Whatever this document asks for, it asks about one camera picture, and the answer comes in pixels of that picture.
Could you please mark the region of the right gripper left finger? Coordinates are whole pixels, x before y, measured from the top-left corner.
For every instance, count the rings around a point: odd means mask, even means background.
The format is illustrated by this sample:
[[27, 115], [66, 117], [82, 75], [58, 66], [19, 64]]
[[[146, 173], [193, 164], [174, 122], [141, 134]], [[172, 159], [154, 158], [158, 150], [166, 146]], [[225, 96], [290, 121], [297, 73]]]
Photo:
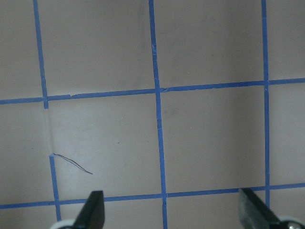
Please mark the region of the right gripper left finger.
[[73, 229], [102, 229], [105, 223], [103, 191], [92, 191], [75, 219]]

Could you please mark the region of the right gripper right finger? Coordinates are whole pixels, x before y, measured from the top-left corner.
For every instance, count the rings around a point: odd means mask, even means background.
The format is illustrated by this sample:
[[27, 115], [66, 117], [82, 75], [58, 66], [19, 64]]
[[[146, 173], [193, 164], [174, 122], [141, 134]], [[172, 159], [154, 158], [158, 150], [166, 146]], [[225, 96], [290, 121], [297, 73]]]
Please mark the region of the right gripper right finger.
[[239, 189], [239, 221], [244, 229], [280, 229], [280, 219], [250, 189]]

